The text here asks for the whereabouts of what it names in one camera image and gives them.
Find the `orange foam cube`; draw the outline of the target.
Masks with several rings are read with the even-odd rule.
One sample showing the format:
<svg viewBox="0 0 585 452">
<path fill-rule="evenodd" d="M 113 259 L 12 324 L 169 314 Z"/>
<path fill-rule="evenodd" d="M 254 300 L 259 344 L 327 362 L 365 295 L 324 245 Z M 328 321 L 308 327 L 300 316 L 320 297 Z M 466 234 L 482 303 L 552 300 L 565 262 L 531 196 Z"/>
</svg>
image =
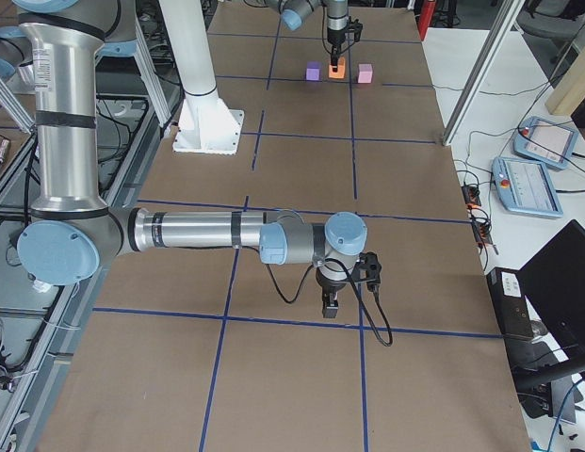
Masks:
<svg viewBox="0 0 585 452">
<path fill-rule="evenodd" d="M 328 77 L 334 80 L 343 79 L 346 75 L 346 66 L 344 64 L 339 63 L 338 65 L 334 66 L 332 64 L 329 65 L 328 70 Z"/>
</svg>

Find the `purple foam cube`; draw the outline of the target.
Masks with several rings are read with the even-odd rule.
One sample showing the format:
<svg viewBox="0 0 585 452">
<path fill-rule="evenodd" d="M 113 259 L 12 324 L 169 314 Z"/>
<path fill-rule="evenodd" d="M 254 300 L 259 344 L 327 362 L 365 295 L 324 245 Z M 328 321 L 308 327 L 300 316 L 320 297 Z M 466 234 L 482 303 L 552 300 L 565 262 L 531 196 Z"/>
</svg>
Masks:
<svg viewBox="0 0 585 452">
<path fill-rule="evenodd" d="M 321 74 L 321 63 L 319 61 L 308 61 L 305 68 L 306 81 L 319 81 Z"/>
</svg>

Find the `pink foam cube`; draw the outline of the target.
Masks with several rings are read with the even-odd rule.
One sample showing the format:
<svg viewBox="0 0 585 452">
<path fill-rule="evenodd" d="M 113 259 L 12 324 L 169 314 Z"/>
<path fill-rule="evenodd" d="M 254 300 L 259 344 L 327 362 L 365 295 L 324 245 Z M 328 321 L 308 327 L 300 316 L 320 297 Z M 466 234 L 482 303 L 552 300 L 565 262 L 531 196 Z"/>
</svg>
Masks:
<svg viewBox="0 0 585 452">
<path fill-rule="evenodd" d="M 373 79 L 373 66 L 369 63 L 360 63 L 358 65 L 358 84 L 370 84 Z"/>
</svg>

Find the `black usb hub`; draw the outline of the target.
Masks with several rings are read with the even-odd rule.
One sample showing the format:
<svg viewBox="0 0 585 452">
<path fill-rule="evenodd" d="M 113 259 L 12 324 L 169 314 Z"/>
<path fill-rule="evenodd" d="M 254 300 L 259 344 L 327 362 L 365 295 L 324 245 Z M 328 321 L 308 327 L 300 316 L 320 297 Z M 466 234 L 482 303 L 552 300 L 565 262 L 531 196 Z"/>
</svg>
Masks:
<svg viewBox="0 0 585 452">
<path fill-rule="evenodd" d="M 461 190 L 465 204 L 468 207 L 481 207 L 478 186 L 463 184 Z"/>
<path fill-rule="evenodd" d="M 494 244 L 491 237 L 491 221 L 485 218 L 473 218 L 471 220 L 473 234 L 477 246 L 482 249 L 485 246 Z"/>
</svg>

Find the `black computer box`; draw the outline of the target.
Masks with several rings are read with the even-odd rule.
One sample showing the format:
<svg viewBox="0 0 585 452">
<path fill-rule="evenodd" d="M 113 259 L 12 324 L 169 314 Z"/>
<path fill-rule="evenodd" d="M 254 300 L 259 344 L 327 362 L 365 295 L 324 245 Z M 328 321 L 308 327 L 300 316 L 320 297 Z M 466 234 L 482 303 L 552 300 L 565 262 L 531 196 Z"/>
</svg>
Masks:
<svg viewBox="0 0 585 452">
<path fill-rule="evenodd" d="M 534 335 L 527 301 L 520 287 L 517 271 L 494 267 L 486 275 L 486 279 L 500 332 L 507 338 L 532 340 Z"/>
</svg>

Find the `lower teach pendant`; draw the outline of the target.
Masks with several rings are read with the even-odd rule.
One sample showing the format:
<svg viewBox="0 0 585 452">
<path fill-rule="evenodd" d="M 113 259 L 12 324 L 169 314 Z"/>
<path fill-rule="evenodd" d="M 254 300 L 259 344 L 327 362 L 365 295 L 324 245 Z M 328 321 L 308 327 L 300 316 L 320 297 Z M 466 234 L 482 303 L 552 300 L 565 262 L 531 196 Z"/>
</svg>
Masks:
<svg viewBox="0 0 585 452">
<path fill-rule="evenodd" d="M 561 218 L 563 210 L 544 163 L 512 157 L 492 161 L 497 196 L 509 212 Z"/>
</svg>

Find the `teach pendant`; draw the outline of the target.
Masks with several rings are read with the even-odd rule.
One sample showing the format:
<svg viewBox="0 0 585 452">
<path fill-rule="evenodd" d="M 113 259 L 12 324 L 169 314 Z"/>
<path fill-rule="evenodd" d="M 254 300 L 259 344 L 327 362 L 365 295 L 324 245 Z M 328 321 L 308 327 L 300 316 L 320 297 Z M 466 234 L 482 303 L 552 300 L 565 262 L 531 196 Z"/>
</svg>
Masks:
<svg viewBox="0 0 585 452">
<path fill-rule="evenodd" d="M 513 139 L 513 151 L 543 162 L 553 170 L 565 170 L 576 144 L 575 129 L 531 116 L 519 125 Z"/>
<path fill-rule="evenodd" d="M 544 163 L 512 157 L 492 161 L 497 196 L 509 212 L 561 218 L 563 210 Z"/>
</svg>

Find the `upper teach pendant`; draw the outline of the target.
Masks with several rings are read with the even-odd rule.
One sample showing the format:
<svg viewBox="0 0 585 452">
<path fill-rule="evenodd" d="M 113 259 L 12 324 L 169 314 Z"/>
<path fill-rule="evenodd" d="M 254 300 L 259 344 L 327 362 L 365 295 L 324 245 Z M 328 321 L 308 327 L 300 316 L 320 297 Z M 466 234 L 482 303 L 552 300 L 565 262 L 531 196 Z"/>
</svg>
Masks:
<svg viewBox="0 0 585 452">
<path fill-rule="evenodd" d="M 543 162 L 553 170 L 565 170 L 576 144 L 575 129 L 531 116 L 519 125 L 513 139 L 513 151 Z"/>
</svg>

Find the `black laptop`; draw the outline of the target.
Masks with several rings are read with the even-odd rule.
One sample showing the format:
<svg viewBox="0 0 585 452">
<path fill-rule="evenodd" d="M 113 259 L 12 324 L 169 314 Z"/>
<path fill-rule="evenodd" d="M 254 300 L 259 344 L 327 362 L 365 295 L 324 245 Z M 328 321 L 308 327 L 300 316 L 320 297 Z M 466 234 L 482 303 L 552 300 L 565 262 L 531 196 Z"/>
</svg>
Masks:
<svg viewBox="0 0 585 452">
<path fill-rule="evenodd" d="M 519 270 L 528 301 L 570 356 L 585 353 L 585 229 L 570 220 Z"/>
</svg>

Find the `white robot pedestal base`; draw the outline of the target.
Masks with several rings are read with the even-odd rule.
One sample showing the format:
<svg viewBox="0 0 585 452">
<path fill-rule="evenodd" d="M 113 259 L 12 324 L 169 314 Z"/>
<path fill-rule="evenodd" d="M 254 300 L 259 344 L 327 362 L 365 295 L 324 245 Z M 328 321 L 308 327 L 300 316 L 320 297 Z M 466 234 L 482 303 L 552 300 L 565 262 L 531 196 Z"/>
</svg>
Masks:
<svg viewBox="0 0 585 452">
<path fill-rule="evenodd" d="M 236 153 L 244 112 L 229 109 L 219 96 L 201 3 L 163 0 L 159 5 L 185 95 L 173 149 Z"/>
</svg>

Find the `aluminium frame post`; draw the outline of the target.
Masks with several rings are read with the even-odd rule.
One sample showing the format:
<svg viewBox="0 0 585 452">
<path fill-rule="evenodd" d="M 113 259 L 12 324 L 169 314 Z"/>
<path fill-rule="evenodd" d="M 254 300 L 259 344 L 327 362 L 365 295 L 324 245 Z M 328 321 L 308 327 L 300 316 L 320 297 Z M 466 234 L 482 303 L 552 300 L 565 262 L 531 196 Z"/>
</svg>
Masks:
<svg viewBox="0 0 585 452">
<path fill-rule="evenodd" d="M 465 82 L 462 94 L 455 104 L 447 123 L 442 137 L 445 146 L 450 145 L 455 138 L 524 3 L 524 0 L 505 0 L 502 2 L 492 28 L 481 47 L 471 73 Z"/>
</svg>

